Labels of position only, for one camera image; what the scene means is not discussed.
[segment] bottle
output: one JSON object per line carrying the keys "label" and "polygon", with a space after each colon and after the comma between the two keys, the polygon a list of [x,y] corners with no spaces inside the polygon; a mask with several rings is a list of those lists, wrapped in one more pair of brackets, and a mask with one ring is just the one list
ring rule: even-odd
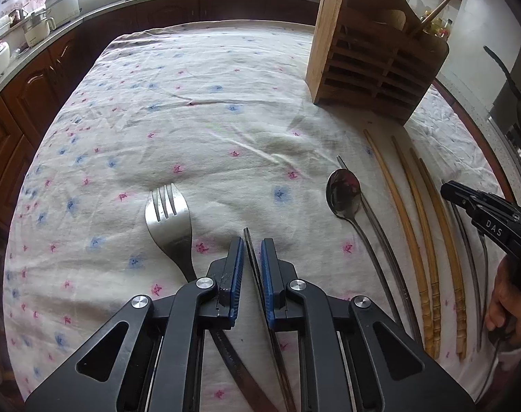
{"label": "bottle", "polygon": [[426,17],[428,17],[432,13],[431,9],[427,9],[424,11],[424,15],[421,17],[421,21],[423,21]]}
{"label": "bottle", "polygon": [[449,38],[449,34],[451,34],[452,25],[453,25],[453,20],[447,19],[447,21],[443,25],[442,29],[440,30],[440,34],[438,34],[438,37],[441,37],[444,40],[447,40]]}

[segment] white tablecloth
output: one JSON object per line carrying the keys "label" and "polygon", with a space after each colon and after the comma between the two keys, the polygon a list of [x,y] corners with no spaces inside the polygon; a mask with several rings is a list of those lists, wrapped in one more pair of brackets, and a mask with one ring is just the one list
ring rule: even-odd
{"label": "white tablecloth", "polygon": [[[99,57],[45,135],[11,225],[4,314],[24,397],[132,296],[146,293],[157,299],[183,285],[183,276],[155,245],[144,221],[148,191],[164,183],[176,183],[190,208],[198,275],[225,256],[231,237],[248,226],[257,252],[263,238],[273,237],[279,257],[294,263],[300,277],[331,296],[365,294],[390,314],[357,235],[325,202],[327,177],[341,154],[389,237],[420,318],[404,232],[363,129],[369,129],[392,170],[423,255],[415,207],[390,135],[404,150],[413,143],[435,181],[456,179],[500,193],[497,180],[433,88],[405,128],[350,107],[313,105],[304,83],[312,35],[312,27],[290,23],[193,23],[125,35]],[[457,234],[468,314],[468,353],[460,363],[448,260],[430,199],[410,165],[427,206],[440,268],[438,362],[476,396],[492,347],[485,341],[481,352],[475,350],[465,250]],[[396,284],[363,212],[358,220],[409,330]],[[482,275],[481,247],[471,226],[469,232]],[[488,247],[492,281],[502,253],[492,243]],[[283,410],[248,265],[239,317],[228,335]],[[296,335],[281,333],[279,339],[299,403]],[[202,410],[249,410],[209,335],[201,401]]]}

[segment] metal fork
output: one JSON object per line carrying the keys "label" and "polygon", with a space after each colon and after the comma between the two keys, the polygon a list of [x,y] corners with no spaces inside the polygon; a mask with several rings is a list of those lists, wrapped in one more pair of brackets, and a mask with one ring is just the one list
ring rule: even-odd
{"label": "metal fork", "polygon": [[[150,192],[146,225],[155,244],[180,268],[187,282],[197,279],[192,264],[192,220],[184,196],[171,183]],[[251,376],[222,330],[210,330],[218,352],[254,412],[278,412]]]}
{"label": "metal fork", "polygon": [[171,183],[150,192],[146,225],[157,246],[180,268],[187,282],[197,279],[192,264],[192,220],[186,200]]}

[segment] metal spoon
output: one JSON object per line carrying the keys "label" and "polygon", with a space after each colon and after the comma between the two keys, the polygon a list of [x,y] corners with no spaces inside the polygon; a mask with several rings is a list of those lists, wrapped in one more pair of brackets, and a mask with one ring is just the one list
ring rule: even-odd
{"label": "metal spoon", "polygon": [[325,197],[327,199],[327,205],[336,215],[336,217],[348,221],[352,226],[354,226],[354,229],[360,236],[365,249],[367,249],[369,257],[371,257],[371,261],[373,262],[373,266],[377,272],[378,279],[380,280],[382,289],[385,292],[386,299],[390,304],[390,309],[392,311],[392,315],[394,316],[394,322],[396,322],[403,329],[404,326],[399,316],[396,302],[394,302],[394,298],[392,296],[392,292],[390,291],[390,287],[388,286],[388,282],[386,281],[385,274],[382,272],[381,264],[378,262],[375,251],[373,251],[367,236],[354,217],[361,204],[360,182],[349,170],[337,169],[331,173],[329,180],[327,180]]}

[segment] bamboo chopstick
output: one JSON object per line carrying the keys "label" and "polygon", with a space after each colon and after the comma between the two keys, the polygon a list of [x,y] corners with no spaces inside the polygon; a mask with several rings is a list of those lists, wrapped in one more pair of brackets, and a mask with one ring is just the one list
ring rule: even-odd
{"label": "bamboo chopstick", "polygon": [[466,357],[466,303],[463,272],[459,263],[459,256],[457,255],[457,249],[453,242],[451,230],[449,229],[449,222],[445,216],[443,202],[435,188],[434,181],[430,177],[429,171],[422,159],[417,157],[415,150],[411,148],[409,151],[411,152],[411,155],[419,168],[422,179],[424,180],[424,184],[429,191],[430,199],[432,200],[435,214],[438,218],[440,229],[442,230],[443,242],[445,243],[445,250],[447,251],[449,267],[451,269],[453,290],[455,292],[455,309],[457,313],[456,353],[459,355],[459,360],[462,361]]}
{"label": "bamboo chopstick", "polygon": [[403,200],[401,199],[401,196],[398,192],[398,188],[394,183],[394,179],[392,178],[392,175],[390,174],[390,171],[386,166],[384,158],[378,151],[378,148],[375,145],[373,139],[371,138],[371,135],[369,135],[369,132],[367,130],[364,130],[364,134],[367,138],[367,141],[369,142],[369,145],[373,149],[373,152],[375,153],[375,158],[377,158],[378,164],[382,170],[383,175],[385,176],[386,184],[388,184],[388,188],[390,189],[390,193],[392,194],[392,198],[394,199],[394,203],[396,205],[396,208],[398,209],[401,225],[405,233],[405,238],[407,240],[409,252],[411,253],[413,268],[415,269],[415,277],[417,279],[417,285],[419,288],[419,296],[421,297],[422,325],[424,328],[424,350],[430,356],[433,356],[434,346],[432,315],[430,312],[429,288],[426,282],[426,275],[424,273],[424,266],[422,264],[419,245],[417,243],[417,239],[415,238],[415,232],[413,231],[411,220],[409,220],[409,215],[407,214],[407,210],[405,210]]}
{"label": "bamboo chopstick", "polygon": [[429,219],[426,216],[426,210],[424,210],[424,204],[422,203],[421,194],[419,188],[415,182],[415,178],[411,173],[411,168],[405,159],[403,152],[401,151],[396,138],[392,136],[392,142],[398,157],[407,177],[409,188],[411,189],[411,195],[415,200],[415,207],[417,208],[417,215],[421,223],[422,239],[424,241],[424,247],[426,249],[426,257],[429,262],[429,276],[430,285],[432,287],[432,328],[434,334],[434,359],[440,357],[440,342],[441,342],[441,330],[442,330],[442,314],[440,304],[440,277],[438,276],[438,265],[435,258],[434,242],[432,241],[432,233],[430,231]]}

